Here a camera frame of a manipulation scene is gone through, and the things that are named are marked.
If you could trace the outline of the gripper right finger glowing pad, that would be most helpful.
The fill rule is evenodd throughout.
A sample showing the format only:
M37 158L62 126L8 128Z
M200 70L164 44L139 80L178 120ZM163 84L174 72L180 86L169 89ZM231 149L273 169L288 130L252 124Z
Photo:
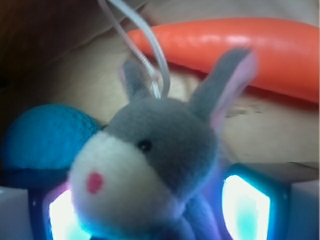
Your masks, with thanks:
M234 163L223 175L219 210L227 240L318 240L320 165Z

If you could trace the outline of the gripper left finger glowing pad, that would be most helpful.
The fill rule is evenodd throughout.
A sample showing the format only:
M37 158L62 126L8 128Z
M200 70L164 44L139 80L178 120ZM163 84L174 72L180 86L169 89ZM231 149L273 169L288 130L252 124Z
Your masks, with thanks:
M1 186L0 238L2 240L90 240L79 225L65 184L51 190Z

